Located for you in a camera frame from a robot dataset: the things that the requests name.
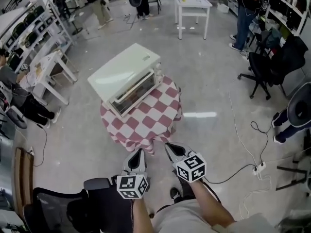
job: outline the white desk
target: white desk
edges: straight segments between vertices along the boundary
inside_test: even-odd
[[[182,34],[182,16],[185,17],[196,17],[196,24],[199,23],[199,17],[206,17],[204,37],[206,40],[209,10],[213,6],[207,0],[174,0],[175,1],[175,23],[177,24],[177,15],[179,16],[178,27],[179,27],[179,39],[181,40]]]
[[[50,78],[50,73],[53,70],[53,67],[56,63],[63,68],[63,70],[68,74],[68,76],[75,82],[77,78],[73,75],[70,69],[66,66],[66,64],[61,60],[61,55],[59,51],[55,51],[50,53],[49,55],[43,57],[40,60],[40,68],[41,72],[37,75],[36,68],[30,67],[30,72],[23,77],[23,79],[19,82],[20,86],[24,89],[29,87],[36,86],[38,83],[41,83],[45,88],[47,88],[54,96],[56,96],[59,100],[61,100],[64,104],[69,104],[69,101],[65,99],[62,95],[60,95],[52,86],[50,86],[49,82],[55,83]]]

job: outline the toaster oven door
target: toaster oven door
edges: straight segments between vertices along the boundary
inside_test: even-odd
[[[156,78],[153,71],[148,72],[127,91],[118,96],[111,104],[123,117],[145,96],[156,87]]]

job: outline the red and white checkered tablecloth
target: red and white checkered tablecloth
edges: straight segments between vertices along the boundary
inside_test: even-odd
[[[138,148],[154,154],[153,140],[167,142],[175,132],[174,122],[182,118],[181,89],[167,76],[122,122],[102,102],[101,117],[111,138],[129,152]]]

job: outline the gray shirt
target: gray shirt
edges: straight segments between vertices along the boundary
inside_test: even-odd
[[[220,225],[210,227],[200,215],[197,200],[182,201],[161,210],[152,225],[156,233],[277,233],[261,214],[235,222],[226,229]]]
[[[29,92],[21,88],[16,79],[17,74],[9,66],[4,65],[0,67],[0,81],[11,90],[13,95],[11,104],[20,108],[24,104]]]

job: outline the tiled floor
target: tiled floor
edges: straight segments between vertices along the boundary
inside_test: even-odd
[[[151,7],[155,16],[149,20],[135,22],[135,9],[127,2],[118,1],[110,5],[114,21],[98,31],[94,15],[86,20],[90,35],[81,36],[78,44],[69,51],[72,61],[78,66],[78,81],[74,85],[60,79],[60,92],[69,97],[70,104],[64,106],[52,95],[47,96],[49,107],[62,107],[57,124],[47,130],[48,141],[45,160],[35,168],[35,186],[50,190],[75,193],[83,188],[83,181],[95,177],[111,177],[118,174],[127,152],[115,144],[101,122],[100,98],[87,82],[87,78],[108,60],[137,42],[161,56],[164,73],[182,89],[182,106],[186,112],[215,112],[215,117],[184,117],[176,124],[173,140],[188,144],[200,152],[207,161],[207,178],[220,182],[230,177],[242,166],[253,163],[253,159],[239,142],[235,131],[229,92],[236,117],[236,127],[245,146],[259,163],[260,152],[266,136],[250,127],[252,120],[266,130],[272,116],[287,105],[277,86],[270,88],[272,98],[265,100],[261,88],[254,99],[249,98],[254,83],[237,80],[241,72],[248,73],[248,64],[239,53],[228,47],[229,35],[236,31],[236,17],[222,14],[216,6],[211,9],[207,40],[203,40],[204,21],[195,24],[195,18],[184,17],[183,39],[179,40],[174,24],[173,0],[162,0],[162,11],[157,15],[156,6]],[[124,15],[131,13],[128,22]],[[269,142],[262,155],[264,161],[277,160],[302,149],[303,134],[299,133],[280,146],[272,142],[274,130],[269,131]],[[44,132],[31,124],[24,132],[28,146],[35,149],[35,163],[43,158]],[[275,187],[289,182],[291,175],[276,170],[277,164],[269,162],[263,176],[270,175],[272,190],[251,195],[245,204],[250,214],[261,212],[272,224],[276,224],[292,208],[302,195],[297,187],[275,191]],[[155,156],[147,155],[151,189],[145,198],[150,210],[156,211],[171,203],[169,189],[178,180],[172,174],[172,166],[163,148],[155,143]],[[247,167],[234,178],[211,187],[217,192],[223,205],[240,220],[247,212],[242,200],[250,191],[270,187],[269,181],[259,181]]]

